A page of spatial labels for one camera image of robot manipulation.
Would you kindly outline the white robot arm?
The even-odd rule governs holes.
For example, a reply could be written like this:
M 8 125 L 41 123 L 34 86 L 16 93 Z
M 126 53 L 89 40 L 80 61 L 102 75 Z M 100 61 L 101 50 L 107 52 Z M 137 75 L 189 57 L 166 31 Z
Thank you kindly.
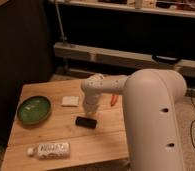
M 93 75 L 81 83 L 86 109 L 103 93 L 120 94 L 132 171 L 186 171 L 175 103 L 187 85 L 174 70 L 142 69 L 129 76 Z

